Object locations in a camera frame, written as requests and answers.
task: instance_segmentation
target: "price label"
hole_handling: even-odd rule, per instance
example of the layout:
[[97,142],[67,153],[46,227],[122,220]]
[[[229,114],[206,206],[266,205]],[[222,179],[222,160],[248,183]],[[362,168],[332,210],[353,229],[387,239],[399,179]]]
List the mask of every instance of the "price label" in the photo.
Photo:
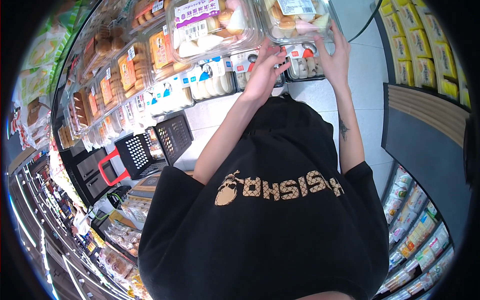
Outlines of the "price label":
[[133,60],[135,57],[135,48],[132,46],[130,49],[128,49],[128,60]]
[[163,0],[153,2],[152,12],[159,11],[163,8]]
[[105,75],[105,80],[110,79],[110,77],[112,77],[112,75],[110,74],[110,68],[108,68],[107,69],[107,74]]
[[206,36],[207,34],[207,20],[201,20],[185,26],[185,36],[187,41],[196,40],[201,36]]

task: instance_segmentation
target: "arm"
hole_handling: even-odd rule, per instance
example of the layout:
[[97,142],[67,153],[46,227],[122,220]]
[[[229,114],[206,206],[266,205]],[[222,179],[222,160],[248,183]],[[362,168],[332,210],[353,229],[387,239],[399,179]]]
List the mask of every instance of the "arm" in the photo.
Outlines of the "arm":
[[320,61],[335,93],[338,109],[338,147],[340,152],[340,169],[347,173],[365,160],[360,129],[353,107],[352,93],[348,86],[348,55],[350,44],[332,20],[335,40],[335,52],[330,55],[320,37],[315,43],[320,52]]
[[208,183],[233,150],[258,108],[265,104],[272,93],[276,78],[290,66],[290,63],[286,63],[277,69],[274,68],[276,64],[285,61],[286,53],[276,54],[280,51],[280,47],[269,48],[268,43],[269,41],[266,39],[260,47],[245,91],[233,104],[222,124],[198,157],[193,178],[204,185]]

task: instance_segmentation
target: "purple label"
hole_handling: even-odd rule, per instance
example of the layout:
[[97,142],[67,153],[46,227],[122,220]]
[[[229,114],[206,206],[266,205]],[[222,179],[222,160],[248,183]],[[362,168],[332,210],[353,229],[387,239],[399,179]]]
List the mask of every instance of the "purple label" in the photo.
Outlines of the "purple label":
[[175,10],[175,22],[177,28],[181,28],[218,14],[218,0],[197,0],[178,7]]

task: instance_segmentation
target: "pink pastry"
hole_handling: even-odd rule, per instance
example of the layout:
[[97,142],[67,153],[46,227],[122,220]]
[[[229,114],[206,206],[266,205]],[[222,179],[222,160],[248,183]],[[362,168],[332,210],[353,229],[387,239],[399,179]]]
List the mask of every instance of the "pink pastry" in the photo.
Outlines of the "pink pastry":
[[297,20],[295,21],[295,23],[296,23],[295,27],[297,28],[297,32],[299,33],[299,35],[304,35],[307,32],[318,30],[317,26],[312,25],[304,20]]
[[239,5],[242,5],[241,0],[227,0],[226,2],[227,8],[231,10],[235,10]]

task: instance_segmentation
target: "black shopping basket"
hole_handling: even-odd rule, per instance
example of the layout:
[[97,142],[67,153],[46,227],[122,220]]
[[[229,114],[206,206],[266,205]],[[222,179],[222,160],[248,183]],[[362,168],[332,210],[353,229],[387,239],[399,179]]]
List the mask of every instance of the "black shopping basket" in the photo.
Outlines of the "black shopping basket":
[[[152,139],[150,134],[147,133],[126,136],[116,141],[115,150],[98,163],[100,173],[108,185],[115,185],[127,177],[132,180],[139,180],[160,172],[165,166],[173,166],[192,144],[192,134],[183,115],[160,122],[155,127],[147,129],[147,132],[150,129],[153,129],[156,139]],[[152,156],[150,152],[152,146],[157,143],[159,143],[163,152],[160,157],[158,155]],[[110,182],[105,175],[102,164],[115,156],[120,156],[125,171]]]

